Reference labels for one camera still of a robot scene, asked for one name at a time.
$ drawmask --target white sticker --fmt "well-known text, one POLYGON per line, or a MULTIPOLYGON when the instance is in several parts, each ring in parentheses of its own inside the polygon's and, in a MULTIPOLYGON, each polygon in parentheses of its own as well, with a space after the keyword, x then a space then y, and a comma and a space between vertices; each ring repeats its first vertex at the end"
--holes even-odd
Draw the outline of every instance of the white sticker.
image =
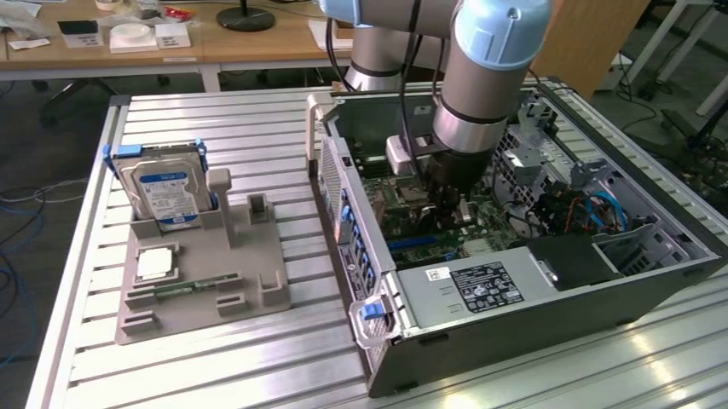
POLYGON ((431 270, 424 270, 427 274, 427 279, 435 281, 438 279, 450 278, 450 269, 447 267, 432 268, 431 270))
POLYGON ((193 62, 196 57, 164 57, 164 62, 193 62))
POLYGON ((144 175, 138 178, 150 212, 158 223, 170 228, 186 226, 196 219, 194 196, 185 190, 189 183, 184 172, 144 175))
POLYGON ((45 38, 41 38, 39 40, 30 41, 9 41, 7 44, 10 45, 11 49, 33 49, 41 45, 47 45, 49 41, 45 38))
POLYGON ((180 42, 174 37, 160 37, 158 40, 161 41, 161 45, 164 47, 176 47, 180 45, 180 42))
POLYGON ((98 33, 78 35, 76 36, 76 41, 80 42, 81 47, 97 47, 102 45, 102 40, 98 33))

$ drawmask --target hard drive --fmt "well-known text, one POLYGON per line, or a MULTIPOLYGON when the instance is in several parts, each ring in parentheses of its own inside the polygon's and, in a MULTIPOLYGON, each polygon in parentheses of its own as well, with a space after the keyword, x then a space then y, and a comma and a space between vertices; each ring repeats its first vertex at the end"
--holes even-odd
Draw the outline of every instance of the hard drive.
POLYGON ((213 209, 205 183, 204 144, 121 145, 104 160, 126 191, 136 220, 154 219, 168 232, 198 226, 198 213, 213 209))

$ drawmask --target side panel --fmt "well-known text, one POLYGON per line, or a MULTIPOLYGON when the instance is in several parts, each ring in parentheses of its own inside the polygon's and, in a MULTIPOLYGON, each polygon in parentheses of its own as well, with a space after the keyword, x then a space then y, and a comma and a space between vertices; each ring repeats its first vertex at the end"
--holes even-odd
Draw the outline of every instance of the side panel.
POLYGON ((387 349, 371 374, 369 397, 389 395, 627 324, 691 282, 689 275, 674 271, 405 340, 387 349))

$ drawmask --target circuit board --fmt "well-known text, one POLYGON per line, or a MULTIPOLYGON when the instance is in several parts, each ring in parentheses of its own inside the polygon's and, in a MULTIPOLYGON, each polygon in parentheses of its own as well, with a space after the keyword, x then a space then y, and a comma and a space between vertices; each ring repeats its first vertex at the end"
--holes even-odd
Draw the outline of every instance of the circuit board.
POLYGON ((413 218, 428 205, 425 192, 412 177, 365 179, 363 189, 399 269, 502 251, 519 242, 502 207, 478 189, 468 202, 471 223, 428 231, 412 227, 413 218))

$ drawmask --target small white label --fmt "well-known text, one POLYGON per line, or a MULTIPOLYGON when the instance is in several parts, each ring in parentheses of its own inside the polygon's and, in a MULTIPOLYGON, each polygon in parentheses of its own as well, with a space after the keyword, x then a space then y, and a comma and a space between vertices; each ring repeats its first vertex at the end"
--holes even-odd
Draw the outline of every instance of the small white label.
POLYGON ((158 40, 165 47, 176 47, 180 45, 176 37, 160 37, 158 40))
POLYGON ((89 34, 67 34, 63 35, 65 46, 70 49, 82 47, 98 47, 102 45, 102 38, 98 32, 89 34))
POLYGON ((164 57, 164 62, 194 62, 196 57, 164 57))
POLYGON ((84 47, 97 47, 102 45, 101 37, 97 34, 77 36, 76 39, 82 43, 84 47))
POLYGON ((10 45, 11 49, 33 49, 41 45, 47 45, 49 41, 45 38, 41 38, 39 40, 30 41, 9 41, 7 44, 10 45))
POLYGON ((431 270, 424 270, 427 274, 427 279, 435 281, 438 279, 450 278, 450 269, 447 267, 432 268, 431 270))

